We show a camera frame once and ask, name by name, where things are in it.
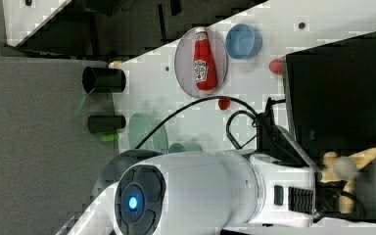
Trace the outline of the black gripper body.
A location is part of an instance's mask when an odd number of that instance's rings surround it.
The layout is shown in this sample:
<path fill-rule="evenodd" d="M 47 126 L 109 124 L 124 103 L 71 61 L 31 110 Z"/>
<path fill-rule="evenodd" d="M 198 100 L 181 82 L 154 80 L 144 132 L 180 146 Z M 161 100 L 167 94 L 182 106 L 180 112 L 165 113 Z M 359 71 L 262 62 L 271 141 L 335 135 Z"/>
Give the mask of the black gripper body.
<path fill-rule="evenodd" d="M 324 217 L 343 218 L 339 200 L 346 181 L 317 182 L 315 185 L 315 220 Z"/>

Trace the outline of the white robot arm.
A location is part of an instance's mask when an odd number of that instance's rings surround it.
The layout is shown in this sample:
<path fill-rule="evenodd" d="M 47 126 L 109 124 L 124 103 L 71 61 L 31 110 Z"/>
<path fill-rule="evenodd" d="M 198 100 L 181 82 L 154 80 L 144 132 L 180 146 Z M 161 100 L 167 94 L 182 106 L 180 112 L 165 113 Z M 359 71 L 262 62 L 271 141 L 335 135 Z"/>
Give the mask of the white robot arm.
<path fill-rule="evenodd" d="M 112 159 L 90 199 L 56 235 L 218 235 L 265 225 L 311 227 L 332 210 L 310 166 L 254 151 Z"/>

